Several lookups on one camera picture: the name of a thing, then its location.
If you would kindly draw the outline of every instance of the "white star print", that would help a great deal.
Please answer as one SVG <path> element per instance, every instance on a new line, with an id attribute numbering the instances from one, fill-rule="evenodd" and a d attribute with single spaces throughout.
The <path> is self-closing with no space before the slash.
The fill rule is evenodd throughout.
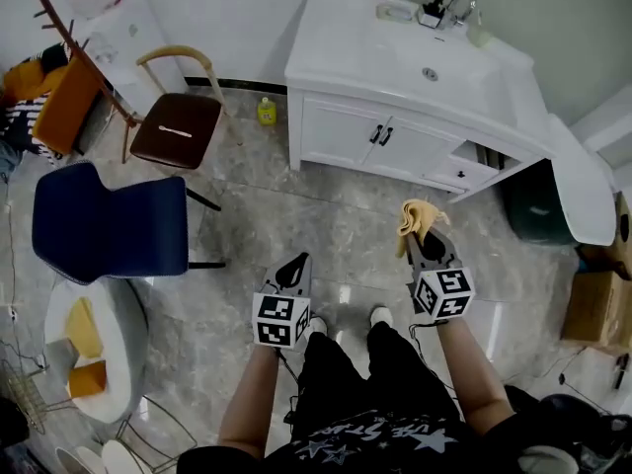
<path id="1" fill-rule="evenodd" d="M 313 458 L 314 456 L 316 456 L 316 453 L 320 449 L 322 449 L 323 447 L 327 447 L 329 445 L 331 445 L 329 443 L 329 440 L 321 440 L 320 442 L 314 442 L 313 440 L 310 440 L 309 444 L 307 444 L 305 447 L 300 448 L 296 452 L 302 453 L 303 451 L 309 451 L 309 457 Z"/>
<path id="2" fill-rule="evenodd" d="M 345 463 L 345 458 L 355 453 L 355 451 L 347 451 L 346 444 L 338 449 L 324 449 L 323 451 L 329 455 L 323 460 L 323 463 L 336 462 L 338 465 Z"/>
<path id="3" fill-rule="evenodd" d="M 432 434 L 411 434 L 410 437 L 414 437 L 419 441 L 415 448 L 416 451 L 425 447 L 431 447 L 437 453 L 443 453 L 448 442 L 457 442 L 456 439 L 445 436 L 445 429 L 436 430 Z"/>

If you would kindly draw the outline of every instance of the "cabinet door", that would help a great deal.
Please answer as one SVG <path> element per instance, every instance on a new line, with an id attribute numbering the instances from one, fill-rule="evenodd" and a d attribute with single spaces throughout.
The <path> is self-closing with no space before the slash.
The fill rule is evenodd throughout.
<path id="1" fill-rule="evenodd" d="M 417 180 L 438 167 L 464 142 L 429 126 L 393 118 L 364 162 L 375 174 Z"/>
<path id="2" fill-rule="evenodd" d="M 305 98 L 301 158 L 358 166 L 388 121 L 387 114 Z"/>

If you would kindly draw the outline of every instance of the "white shoe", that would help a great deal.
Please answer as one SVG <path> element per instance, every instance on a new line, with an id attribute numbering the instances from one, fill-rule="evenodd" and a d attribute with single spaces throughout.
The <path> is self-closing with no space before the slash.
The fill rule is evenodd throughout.
<path id="1" fill-rule="evenodd" d="M 389 327 L 393 326 L 393 315 L 388 307 L 384 305 L 378 305 L 371 312 L 370 317 L 371 328 L 373 328 L 380 321 L 386 323 Z"/>
<path id="2" fill-rule="evenodd" d="M 320 332 L 321 334 L 327 335 L 327 323 L 325 323 L 325 320 L 319 316 L 312 316 L 309 320 L 309 325 L 305 327 L 305 340 L 309 342 L 309 337 L 314 332 Z"/>

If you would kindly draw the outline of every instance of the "person's left arm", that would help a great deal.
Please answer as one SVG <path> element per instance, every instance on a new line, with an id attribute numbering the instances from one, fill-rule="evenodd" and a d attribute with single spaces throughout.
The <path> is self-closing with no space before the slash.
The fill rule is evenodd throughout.
<path id="1" fill-rule="evenodd" d="M 221 422 L 218 445 L 241 449 L 258 460 L 264 458 L 277 376 L 275 349 L 255 346 Z"/>

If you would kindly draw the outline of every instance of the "yellow bottle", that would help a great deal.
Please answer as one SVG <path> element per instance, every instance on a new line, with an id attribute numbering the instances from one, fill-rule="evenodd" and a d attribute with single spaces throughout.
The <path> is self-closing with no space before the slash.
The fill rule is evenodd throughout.
<path id="1" fill-rule="evenodd" d="M 277 104 L 268 97 L 264 97 L 257 105 L 257 116 L 261 124 L 275 124 L 277 122 Z"/>

